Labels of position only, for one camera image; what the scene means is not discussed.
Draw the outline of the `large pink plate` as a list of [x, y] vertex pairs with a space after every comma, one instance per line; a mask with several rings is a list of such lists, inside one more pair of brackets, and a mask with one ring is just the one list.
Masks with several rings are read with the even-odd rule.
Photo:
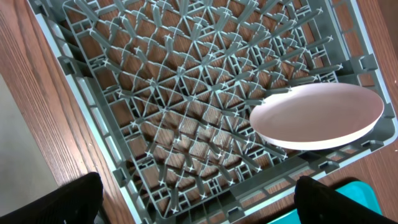
[[255, 106], [251, 127], [269, 144], [293, 150], [320, 150], [351, 143], [375, 127], [382, 98], [365, 87], [315, 83], [293, 87]]

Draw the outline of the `teal plastic serving tray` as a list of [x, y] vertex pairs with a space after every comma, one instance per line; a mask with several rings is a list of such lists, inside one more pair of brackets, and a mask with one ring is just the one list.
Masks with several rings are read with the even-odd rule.
[[[377, 201], [373, 188], [362, 181], [352, 181], [336, 189], [337, 192], [366, 208], [382, 215], [382, 210]], [[293, 209], [269, 222], [270, 224], [301, 224], [296, 209]]]

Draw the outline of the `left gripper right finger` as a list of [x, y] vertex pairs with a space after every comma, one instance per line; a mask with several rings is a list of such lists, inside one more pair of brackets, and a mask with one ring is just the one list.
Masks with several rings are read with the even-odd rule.
[[297, 181], [294, 203], [302, 224], [397, 224], [309, 176]]

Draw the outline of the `grey plastic dish rack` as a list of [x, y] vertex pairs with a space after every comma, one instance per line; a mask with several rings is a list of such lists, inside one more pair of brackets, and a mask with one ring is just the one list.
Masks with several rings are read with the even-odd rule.
[[[356, 1], [31, 1], [136, 223], [234, 223], [397, 139]], [[345, 146], [260, 137], [265, 98], [311, 83], [375, 91], [385, 110]]]

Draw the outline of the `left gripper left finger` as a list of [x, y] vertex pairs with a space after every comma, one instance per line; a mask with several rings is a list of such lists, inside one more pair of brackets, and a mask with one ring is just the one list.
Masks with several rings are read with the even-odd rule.
[[1, 217], [1, 224], [94, 223], [103, 203], [103, 184], [90, 172]]

